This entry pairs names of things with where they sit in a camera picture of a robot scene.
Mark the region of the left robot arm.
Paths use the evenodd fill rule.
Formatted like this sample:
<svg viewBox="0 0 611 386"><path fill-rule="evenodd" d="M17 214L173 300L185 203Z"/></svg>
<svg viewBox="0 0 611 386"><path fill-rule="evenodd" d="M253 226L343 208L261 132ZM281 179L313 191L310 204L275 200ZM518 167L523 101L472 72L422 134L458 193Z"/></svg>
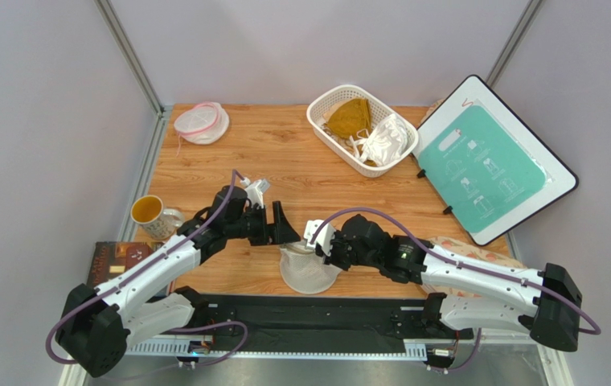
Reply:
<svg viewBox="0 0 611 386"><path fill-rule="evenodd" d="M274 221L268 222L263 192L260 182L246 189L223 187L211 206L184 222L142 262L97 287L80 284L72 289L45 342L49 356L62 361L52 350L57 343L70 356L67 364L77 363L90 376L103 376L132 346L189 324L203 306L191 288L156 302L151 299L164 285L224 250L229 240L245 239L251 246L301 241L280 202L273 202Z"/></svg>

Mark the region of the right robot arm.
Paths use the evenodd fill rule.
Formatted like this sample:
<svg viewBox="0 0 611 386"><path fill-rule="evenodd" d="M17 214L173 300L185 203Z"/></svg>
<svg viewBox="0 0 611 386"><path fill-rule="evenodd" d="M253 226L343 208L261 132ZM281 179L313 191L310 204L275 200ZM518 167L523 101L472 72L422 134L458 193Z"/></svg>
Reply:
<svg viewBox="0 0 611 386"><path fill-rule="evenodd" d="M474 295L432 293L423 317L456 331L498 329L529 335L558 351L575 352L581 333L582 295L566 268L507 267L464 257L409 232L390 235L356 215L341 229L314 220L304 237L324 264L376 268L399 283L448 287Z"/></svg>

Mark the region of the patterned mug with tea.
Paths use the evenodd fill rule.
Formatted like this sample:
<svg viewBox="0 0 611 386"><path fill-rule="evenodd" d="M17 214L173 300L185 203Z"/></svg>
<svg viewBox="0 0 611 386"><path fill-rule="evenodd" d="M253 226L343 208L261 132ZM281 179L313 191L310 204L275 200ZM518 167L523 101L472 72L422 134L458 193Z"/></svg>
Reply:
<svg viewBox="0 0 611 386"><path fill-rule="evenodd" d="M184 214L168 208L156 195L145 195L137 199L129 214L131 220L154 240L172 236L186 220Z"/></svg>

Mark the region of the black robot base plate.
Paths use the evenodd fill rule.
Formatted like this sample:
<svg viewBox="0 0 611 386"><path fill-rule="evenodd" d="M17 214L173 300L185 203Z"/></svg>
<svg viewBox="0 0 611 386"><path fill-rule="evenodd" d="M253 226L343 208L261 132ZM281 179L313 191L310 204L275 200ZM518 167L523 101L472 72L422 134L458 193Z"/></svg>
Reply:
<svg viewBox="0 0 611 386"><path fill-rule="evenodd" d="M248 328L251 348L390 350L404 339L451 345L470 342L460 332L422 318L424 300L391 298L268 297L205 294L191 327L238 321Z"/></svg>

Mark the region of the white teal folding board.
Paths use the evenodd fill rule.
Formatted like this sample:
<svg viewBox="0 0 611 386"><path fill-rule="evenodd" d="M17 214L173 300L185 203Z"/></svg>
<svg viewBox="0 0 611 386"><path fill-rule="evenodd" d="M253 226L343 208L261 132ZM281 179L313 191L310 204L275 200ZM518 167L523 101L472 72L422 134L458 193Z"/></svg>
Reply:
<svg viewBox="0 0 611 386"><path fill-rule="evenodd" d="M453 216L487 245L574 191L576 174L477 75L418 127L412 154Z"/></svg>

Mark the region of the white bra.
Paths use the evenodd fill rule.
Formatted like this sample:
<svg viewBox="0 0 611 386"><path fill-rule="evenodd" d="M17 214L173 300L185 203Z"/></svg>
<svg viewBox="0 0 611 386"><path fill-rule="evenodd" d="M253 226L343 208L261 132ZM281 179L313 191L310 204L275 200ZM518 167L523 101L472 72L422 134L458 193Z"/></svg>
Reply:
<svg viewBox="0 0 611 386"><path fill-rule="evenodd" d="M349 137L354 157L372 166L388 166L401 159L408 144L404 119L396 113L380 121L374 129L359 130Z"/></svg>

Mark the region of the white plastic basket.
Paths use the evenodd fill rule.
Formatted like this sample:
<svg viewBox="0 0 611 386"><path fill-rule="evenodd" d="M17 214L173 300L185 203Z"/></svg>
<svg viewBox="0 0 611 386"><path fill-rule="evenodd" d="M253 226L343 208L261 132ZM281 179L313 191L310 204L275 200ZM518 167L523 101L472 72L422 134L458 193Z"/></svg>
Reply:
<svg viewBox="0 0 611 386"><path fill-rule="evenodd" d="M353 84L322 94L308 106L306 118L325 145L368 178L389 172L420 143L413 124Z"/></svg>

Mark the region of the mustard yellow bra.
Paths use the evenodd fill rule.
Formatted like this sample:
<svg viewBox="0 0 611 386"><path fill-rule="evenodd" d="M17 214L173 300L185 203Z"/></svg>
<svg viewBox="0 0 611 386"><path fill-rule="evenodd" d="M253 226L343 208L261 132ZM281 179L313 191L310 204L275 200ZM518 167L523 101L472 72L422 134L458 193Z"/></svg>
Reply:
<svg viewBox="0 0 611 386"><path fill-rule="evenodd" d="M340 138L359 138L366 130L372 128L371 110L367 99L352 98L346 105L348 118L341 129L327 129Z"/></svg>

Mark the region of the white pink-trimmed mesh laundry bag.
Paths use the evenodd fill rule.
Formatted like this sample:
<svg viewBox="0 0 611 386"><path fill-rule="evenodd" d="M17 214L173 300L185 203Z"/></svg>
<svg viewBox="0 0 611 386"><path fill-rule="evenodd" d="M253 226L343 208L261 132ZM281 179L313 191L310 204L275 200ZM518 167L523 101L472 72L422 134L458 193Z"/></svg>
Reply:
<svg viewBox="0 0 611 386"><path fill-rule="evenodd" d="M229 125L230 118L221 104L203 102L195 105L174 121L178 139L177 154L182 148L182 142L198 146L217 142L228 131Z"/></svg>

